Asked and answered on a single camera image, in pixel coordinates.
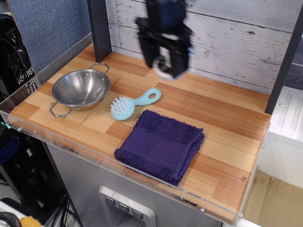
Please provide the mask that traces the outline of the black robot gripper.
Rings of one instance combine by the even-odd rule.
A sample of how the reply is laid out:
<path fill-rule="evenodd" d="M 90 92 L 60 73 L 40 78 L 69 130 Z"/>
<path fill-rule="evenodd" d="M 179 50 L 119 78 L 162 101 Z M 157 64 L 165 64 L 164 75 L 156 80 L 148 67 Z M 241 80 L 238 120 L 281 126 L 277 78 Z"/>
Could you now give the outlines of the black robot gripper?
<path fill-rule="evenodd" d="M 184 24 L 186 19 L 184 0 L 147 0 L 147 17 L 138 17 L 139 42 L 146 64 L 152 68 L 160 55 L 160 48 L 169 50 L 174 79 L 188 69 L 189 53 L 192 50 L 192 30 Z"/>

